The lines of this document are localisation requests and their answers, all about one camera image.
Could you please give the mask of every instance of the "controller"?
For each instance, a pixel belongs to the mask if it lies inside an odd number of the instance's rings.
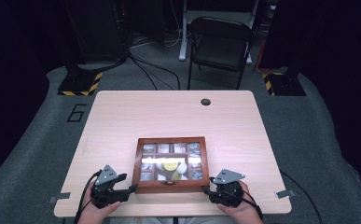
[[[210,181],[217,185],[216,192],[209,187],[203,187],[203,192],[209,195],[212,203],[221,203],[227,207],[238,207],[243,201],[243,189],[238,180],[244,175],[223,169],[217,177],[210,177]]]
[[[136,191],[137,184],[130,186],[128,189],[113,190],[115,184],[126,178],[127,174],[117,175],[109,165],[106,165],[93,184],[90,193],[95,206],[103,208],[111,203],[127,202],[130,195]]]

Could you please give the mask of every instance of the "black curtain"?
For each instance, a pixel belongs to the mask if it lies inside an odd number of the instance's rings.
[[[316,12],[326,13],[323,32],[299,52]],[[279,1],[261,67],[292,66],[300,53],[300,72],[324,98],[342,156],[361,174],[361,2]]]
[[[44,102],[47,73],[63,66],[47,16],[60,21],[55,29],[64,34],[75,61],[82,63],[59,0],[0,0],[0,165]]]

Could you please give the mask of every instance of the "warning stripe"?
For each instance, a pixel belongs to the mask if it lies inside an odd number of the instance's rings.
[[[282,75],[283,73],[273,73],[274,75]],[[275,95],[275,93],[273,92],[273,88],[271,85],[270,80],[268,79],[268,73],[263,73],[262,74],[262,78],[264,78],[264,82],[265,82],[265,87],[267,88],[268,94],[269,95]]]
[[[89,91],[58,91],[58,95],[67,95],[67,96],[75,96],[75,95],[93,95],[93,93],[98,88],[99,81],[101,80],[103,73],[99,73],[96,75],[96,78],[93,80],[92,86]]]

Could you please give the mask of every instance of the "hand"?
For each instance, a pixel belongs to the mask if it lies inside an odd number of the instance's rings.
[[[239,180],[239,184],[241,185],[242,189],[249,193],[249,188],[247,187],[244,182]],[[252,202],[253,200],[247,195],[244,194],[243,198],[246,199],[249,202]],[[235,218],[235,220],[239,224],[260,224],[263,223],[262,220],[258,216],[258,212],[256,209],[245,202],[241,202],[238,207],[226,207],[223,204],[218,204],[217,207],[223,211],[225,214]]]
[[[102,224],[102,222],[108,215],[116,211],[121,206],[121,202],[116,202],[99,209],[92,202],[89,203],[91,199],[90,193],[92,192],[92,187],[94,183],[95,181],[92,181],[85,192],[82,206],[84,207],[86,204],[87,206],[81,213],[80,220],[78,221],[79,224]]]

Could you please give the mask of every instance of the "chair leg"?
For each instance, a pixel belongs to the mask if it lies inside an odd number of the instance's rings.
[[[192,61],[189,60],[189,68],[188,68],[188,84],[187,84],[187,90],[189,90],[189,87],[191,85],[191,72],[192,72]]]
[[[241,87],[242,77],[243,77],[244,68],[242,69],[241,73],[238,77],[238,84],[236,85],[236,90],[238,90]]]

